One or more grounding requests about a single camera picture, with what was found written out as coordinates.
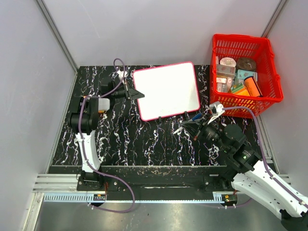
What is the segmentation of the white marker blue cap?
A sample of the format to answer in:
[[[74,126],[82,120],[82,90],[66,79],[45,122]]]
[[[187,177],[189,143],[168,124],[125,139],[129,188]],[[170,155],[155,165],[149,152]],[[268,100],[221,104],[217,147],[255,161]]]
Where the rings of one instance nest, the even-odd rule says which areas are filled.
[[[192,125],[192,124],[197,124],[197,123],[194,123],[194,122],[190,122],[190,120],[185,120],[185,121],[182,121],[179,123],[179,128],[177,130],[175,130],[173,132],[173,134],[176,134],[178,133],[179,131],[181,131],[182,129],[184,129],[185,126],[188,126],[188,125]]]

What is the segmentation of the pink framed whiteboard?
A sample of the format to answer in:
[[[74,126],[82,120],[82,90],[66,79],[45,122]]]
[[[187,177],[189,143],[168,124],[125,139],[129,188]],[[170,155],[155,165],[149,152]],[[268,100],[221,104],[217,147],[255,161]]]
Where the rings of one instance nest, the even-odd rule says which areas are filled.
[[[143,121],[200,109],[197,80],[191,62],[134,71],[133,82],[135,89],[144,94],[138,99]]]

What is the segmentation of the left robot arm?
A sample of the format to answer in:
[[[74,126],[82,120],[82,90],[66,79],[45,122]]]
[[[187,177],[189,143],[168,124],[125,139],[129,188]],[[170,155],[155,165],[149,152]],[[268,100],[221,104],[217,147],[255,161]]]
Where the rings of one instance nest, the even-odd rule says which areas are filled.
[[[97,173],[101,171],[101,163],[95,144],[95,131],[100,114],[113,108],[116,99],[136,100],[145,97],[126,80],[118,84],[112,80],[101,85],[99,93],[103,97],[75,98],[67,118],[68,125],[77,138],[82,157],[82,169],[77,180],[78,191],[103,190],[107,186],[104,176]]]

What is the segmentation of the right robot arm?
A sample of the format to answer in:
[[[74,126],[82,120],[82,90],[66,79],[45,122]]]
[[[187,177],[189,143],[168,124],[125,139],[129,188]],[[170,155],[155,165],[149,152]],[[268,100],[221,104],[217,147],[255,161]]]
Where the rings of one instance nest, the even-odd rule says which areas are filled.
[[[220,129],[209,116],[183,121],[181,127],[194,140],[209,141],[227,156],[227,170],[219,177],[219,186],[226,191],[240,191],[267,208],[280,219],[288,231],[308,229],[308,198],[277,175],[261,154],[246,142],[236,124]]]

